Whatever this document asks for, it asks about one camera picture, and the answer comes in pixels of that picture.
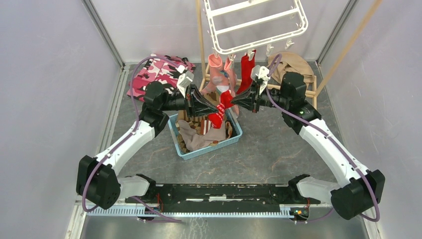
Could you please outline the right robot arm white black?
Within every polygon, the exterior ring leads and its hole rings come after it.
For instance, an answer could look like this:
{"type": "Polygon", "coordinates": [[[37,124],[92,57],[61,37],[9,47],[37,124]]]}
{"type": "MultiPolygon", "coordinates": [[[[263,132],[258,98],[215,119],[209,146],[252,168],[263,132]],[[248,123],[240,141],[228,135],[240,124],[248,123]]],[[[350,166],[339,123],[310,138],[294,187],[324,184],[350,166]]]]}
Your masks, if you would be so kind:
{"type": "Polygon", "coordinates": [[[286,125],[316,151],[336,179],[331,183],[304,176],[288,188],[289,200],[300,203],[305,198],[317,199],[330,204],[346,220],[362,216],[378,222],[385,175],[362,164],[334,136],[321,114],[307,101],[307,86],[301,74],[286,73],[279,89],[268,89],[268,79],[267,75],[257,76],[231,103],[252,112],[261,106],[279,109],[286,125]]]}

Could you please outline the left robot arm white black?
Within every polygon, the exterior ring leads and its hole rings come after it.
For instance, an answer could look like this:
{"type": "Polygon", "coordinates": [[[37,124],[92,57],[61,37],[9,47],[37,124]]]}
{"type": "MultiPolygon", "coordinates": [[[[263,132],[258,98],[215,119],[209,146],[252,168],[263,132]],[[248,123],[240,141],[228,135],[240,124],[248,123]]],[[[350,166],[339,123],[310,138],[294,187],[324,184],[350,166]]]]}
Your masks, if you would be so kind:
{"type": "Polygon", "coordinates": [[[145,203],[156,198],[156,189],[143,176],[119,178],[123,166],[146,143],[165,128],[167,111],[185,110],[190,117],[218,113],[219,109],[208,101],[195,84],[174,91],[153,81],[146,86],[142,110],[129,130],[106,150],[95,157],[85,155],[78,165],[76,192],[82,197],[82,208],[91,212],[97,207],[109,209],[122,198],[138,196],[145,203]]]}

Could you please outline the brown striped sock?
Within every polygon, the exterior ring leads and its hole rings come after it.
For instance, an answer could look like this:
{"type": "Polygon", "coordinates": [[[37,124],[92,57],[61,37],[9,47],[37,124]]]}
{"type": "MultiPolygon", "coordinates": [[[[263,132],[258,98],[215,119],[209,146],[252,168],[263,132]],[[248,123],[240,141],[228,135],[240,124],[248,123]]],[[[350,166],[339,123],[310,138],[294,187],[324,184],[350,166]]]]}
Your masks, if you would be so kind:
{"type": "Polygon", "coordinates": [[[210,103],[212,103],[215,106],[218,105],[218,104],[220,104],[220,100],[219,100],[220,95],[217,92],[206,93],[206,94],[203,94],[203,96],[210,103]]]}

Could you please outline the red sock white trim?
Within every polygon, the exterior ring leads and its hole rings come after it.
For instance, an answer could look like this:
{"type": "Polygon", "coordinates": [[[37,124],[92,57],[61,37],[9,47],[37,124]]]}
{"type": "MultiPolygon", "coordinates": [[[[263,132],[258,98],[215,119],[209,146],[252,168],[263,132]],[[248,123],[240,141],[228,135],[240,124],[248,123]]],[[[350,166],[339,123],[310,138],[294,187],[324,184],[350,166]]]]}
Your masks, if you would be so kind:
{"type": "Polygon", "coordinates": [[[248,54],[241,58],[241,84],[236,94],[239,95],[245,92],[252,84],[251,72],[255,67],[255,54],[253,54],[251,60],[249,60],[248,54]]]}

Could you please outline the pink sock green patches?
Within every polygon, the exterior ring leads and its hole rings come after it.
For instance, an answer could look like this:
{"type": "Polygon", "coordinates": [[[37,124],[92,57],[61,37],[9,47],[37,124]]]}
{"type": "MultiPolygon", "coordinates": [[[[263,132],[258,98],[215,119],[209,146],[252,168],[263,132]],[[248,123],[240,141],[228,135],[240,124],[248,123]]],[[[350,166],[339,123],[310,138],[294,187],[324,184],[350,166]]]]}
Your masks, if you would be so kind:
{"type": "Polygon", "coordinates": [[[224,70],[223,60],[220,56],[209,55],[210,80],[201,90],[203,95],[218,91],[220,94],[229,90],[228,74],[224,70]]]}

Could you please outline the red sock white stars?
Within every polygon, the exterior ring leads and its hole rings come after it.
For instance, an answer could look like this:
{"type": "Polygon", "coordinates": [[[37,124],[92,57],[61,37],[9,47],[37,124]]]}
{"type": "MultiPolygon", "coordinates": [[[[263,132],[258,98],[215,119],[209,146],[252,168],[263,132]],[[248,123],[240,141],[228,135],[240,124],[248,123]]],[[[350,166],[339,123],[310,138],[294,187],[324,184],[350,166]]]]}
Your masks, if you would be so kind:
{"type": "Polygon", "coordinates": [[[232,103],[233,96],[231,90],[227,90],[220,94],[220,103],[216,106],[217,113],[208,115],[208,120],[211,122],[212,128],[219,129],[224,120],[225,111],[234,106],[232,103]]]}

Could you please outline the white clip hanger frame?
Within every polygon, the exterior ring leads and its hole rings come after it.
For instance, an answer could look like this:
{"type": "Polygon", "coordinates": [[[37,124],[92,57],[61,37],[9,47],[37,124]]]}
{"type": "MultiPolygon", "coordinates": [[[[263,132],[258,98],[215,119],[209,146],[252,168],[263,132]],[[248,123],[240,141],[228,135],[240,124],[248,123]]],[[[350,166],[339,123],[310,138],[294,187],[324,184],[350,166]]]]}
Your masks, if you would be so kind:
{"type": "Polygon", "coordinates": [[[236,54],[251,54],[264,47],[266,55],[274,44],[293,44],[303,35],[309,21],[300,0],[202,0],[212,53],[234,60],[236,54]]]}

